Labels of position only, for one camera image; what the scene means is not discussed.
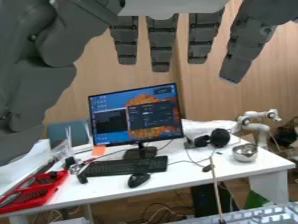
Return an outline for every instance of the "metal bowl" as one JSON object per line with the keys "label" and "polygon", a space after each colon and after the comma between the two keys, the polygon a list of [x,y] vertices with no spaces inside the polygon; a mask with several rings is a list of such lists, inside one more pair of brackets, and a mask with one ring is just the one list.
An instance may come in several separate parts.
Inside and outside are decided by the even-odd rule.
{"label": "metal bowl", "polygon": [[239,162],[248,163],[256,159],[258,147],[254,144],[244,144],[232,148],[234,159]]}

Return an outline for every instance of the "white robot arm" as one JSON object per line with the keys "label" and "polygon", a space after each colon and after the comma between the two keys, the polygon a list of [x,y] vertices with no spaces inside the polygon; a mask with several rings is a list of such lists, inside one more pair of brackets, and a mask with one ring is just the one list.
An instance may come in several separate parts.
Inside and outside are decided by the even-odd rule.
{"label": "white robot arm", "polygon": [[267,118],[275,122],[282,121],[278,116],[276,109],[270,109],[264,112],[246,111],[243,116],[236,118],[236,122],[243,130],[258,133],[258,146],[267,149],[267,135],[270,133],[270,127],[260,124],[260,120],[263,118]]}

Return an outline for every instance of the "monitor stand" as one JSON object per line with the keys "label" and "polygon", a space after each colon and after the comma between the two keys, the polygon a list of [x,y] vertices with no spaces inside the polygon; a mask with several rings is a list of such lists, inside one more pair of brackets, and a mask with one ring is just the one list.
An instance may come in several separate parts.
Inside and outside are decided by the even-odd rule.
{"label": "monitor stand", "polygon": [[143,143],[138,143],[138,148],[129,149],[123,154],[123,159],[147,159],[154,158],[156,155],[156,147],[143,146]]}

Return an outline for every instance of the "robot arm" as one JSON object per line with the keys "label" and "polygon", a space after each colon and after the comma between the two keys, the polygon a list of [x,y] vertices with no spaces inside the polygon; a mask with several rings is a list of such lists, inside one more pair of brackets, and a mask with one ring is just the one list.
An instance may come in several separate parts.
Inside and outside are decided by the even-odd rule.
{"label": "robot arm", "polygon": [[220,78],[232,83],[240,82],[276,26],[295,20],[296,16],[296,0],[243,0],[231,25]]}
{"label": "robot arm", "polygon": [[117,22],[121,0],[0,0],[0,166],[27,153],[43,113],[70,85],[86,42]]}
{"label": "robot arm", "polygon": [[[51,5],[49,0],[0,0],[0,166],[23,155],[37,141],[45,110],[74,79],[73,62],[90,38],[110,26],[119,62],[133,64],[136,19],[125,22],[122,17],[150,16],[151,65],[154,71],[164,72],[175,13],[190,13],[187,59],[188,63],[203,63],[227,1],[55,0]],[[122,8],[123,20],[117,23]],[[296,0],[243,0],[220,69],[223,79],[240,81],[275,26],[295,20],[296,15]]]}
{"label": "robot arm", "polygon": [[264,112],[246,111],[243,116],[238,117],[236,122],[243,130],[258,133],[258,146],[267,149],[270,127],[260,123],[251,123],[254,120],[260,121],[262,118],[267,118],[275,122],[282,121],[276,109],[270,109]]}

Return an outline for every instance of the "floor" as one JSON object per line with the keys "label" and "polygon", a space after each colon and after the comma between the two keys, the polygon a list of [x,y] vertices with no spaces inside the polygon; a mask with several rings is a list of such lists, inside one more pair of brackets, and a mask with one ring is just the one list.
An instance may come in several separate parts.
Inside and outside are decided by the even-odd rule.
{"label": "floor", "polygon": [[[289,171],[288,173],[288,196],[291,201],[298,201],[298,183],[295,180],[298,179],[298,169]],[[248,194],[248,182],[247,179],[236,179],[232,181],[224,182],[231,195],[234,196],[236,205],[239,208],[243,208],[247,194]],[[179,214],[192,214],[191,211],[191,199],[190,199],[190,191],[188,189],[179,189],[175,191],[154,193],[143,196],[130,197],[121,200],[107,201],[98,204],[91,205],[91,211],[95,216],[95,224],[139,224],[140,219],[147,218],[154,214],[154,212],[160,208],[160,205],[164,204],[170,208],[174,209],[175,213]],[[147,206],[152,204],[147,211],[143,213]],[[77,210],[77,208],[70,209],[70,213],[75,212],[75,214],[70,215],[71,218],[83,216],[82,208]],[[30,224],[47,224],[50,220],[57,218],[57,214],[51,212],[50,217],[49,213],[43,213],[38,215],[38,219],[33,222],[35,216],[29,217]],[[160,222],[166,222],[168,220],[178,220],[180,216],[168,216],[166,212],[160,212],[160,215],[155,217],[155,220],[160,219]],[[0,219],[0,224],[7,224],[6,219]]]}

